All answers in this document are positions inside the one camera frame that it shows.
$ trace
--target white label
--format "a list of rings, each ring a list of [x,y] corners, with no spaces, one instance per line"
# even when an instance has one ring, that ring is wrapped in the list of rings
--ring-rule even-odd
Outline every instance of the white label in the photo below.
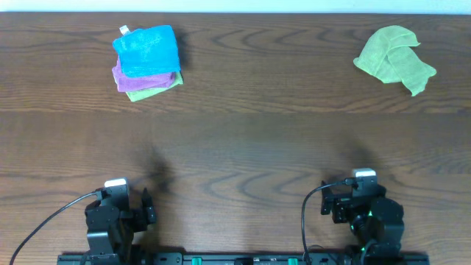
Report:
[[[123,35],[130,34],[130,33],[131,33],[130,29],[127,28],[127,25],[124,25],[124,26],[120,27],[120,28],[119,28],[119,31],[120,31],[121,34],[123,34]]]

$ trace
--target wall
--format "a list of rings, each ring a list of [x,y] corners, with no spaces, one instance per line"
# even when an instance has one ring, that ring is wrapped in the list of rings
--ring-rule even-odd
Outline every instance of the wall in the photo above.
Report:
[[[0,11],[471,14],[471,0],[0,0]]]

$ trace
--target folded cloth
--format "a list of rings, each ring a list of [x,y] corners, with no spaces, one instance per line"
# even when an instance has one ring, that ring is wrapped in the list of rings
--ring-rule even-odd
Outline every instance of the folded cloth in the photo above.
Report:
[[[422,62],[409,46],[418,46],[416,35],[401,26],[379,29],[366,42],[363,51],[353,63],[383,83],[400,82],[412,96],[425,90],[435,68]]]
[[[126,77],[121,71],[121,62],[118,57],[116,66],[111,69],[118,85],[119,92],[132,92],[144,88],[167,88],[175,80],[175,73],[156,74],[148,77]]]
[[[180,71],[177,40],[171,26],[137,29],[113,41],[127,77]]]
[[[175,81],[168,88],[147,88],[136,92],[126,92],[126,94],[132,102],[136,102],[138,100],[146,99],[150,96],[167,91],[168,89],[173,88],[175,85],[183,85],[183,78],[180,72],[175,73]]]

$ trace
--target wood grain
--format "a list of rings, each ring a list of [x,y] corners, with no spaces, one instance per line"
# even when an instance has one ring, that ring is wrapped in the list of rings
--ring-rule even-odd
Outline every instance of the wood grain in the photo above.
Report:
[[[362,166],[404,205],[404,250],[468,263],[470,19],[0,14],[0,264],[50,213],[122,176],[155,197],[158,225],[136,239],[149,249],[301,252],[305,194]],[[124,24],[174,27],[184,86],[137,103],[116,91],[111,42]],[[438,71],[414,98],[352,63],[392,24],[417,34],[415,52]],[[88,203],[45,226],[18,264],[86,250]],[[319,204],[308,241],[354,243]]]

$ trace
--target yellow-green towel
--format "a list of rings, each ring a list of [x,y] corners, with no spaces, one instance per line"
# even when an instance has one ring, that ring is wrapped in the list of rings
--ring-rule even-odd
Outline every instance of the yellow-green towel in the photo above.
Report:
[[[175,73],[175,81],[168,88],[147,88],[134,92],[126,92],[126,95],[132,102],[136,102],[138,100],[146,99],[150,96],[167,91],[168,89],[173,88],[175,85],[183,85],[183,78],[180,72]]]
[[[412,31],[401,26],[384,27],[369,38],[353,63],[383,83],[402,82],[415,96],[436,74],[435,68],[422,62],[409,48],[418,45]]]

